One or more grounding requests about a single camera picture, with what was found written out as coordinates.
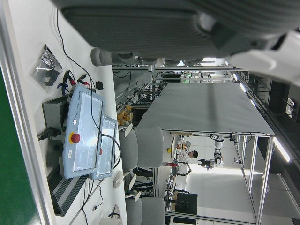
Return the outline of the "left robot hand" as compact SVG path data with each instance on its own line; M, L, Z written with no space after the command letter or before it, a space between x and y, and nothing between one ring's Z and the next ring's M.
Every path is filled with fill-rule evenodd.
M55 0L95 65L194 65L205 57L300 83L297 0Z

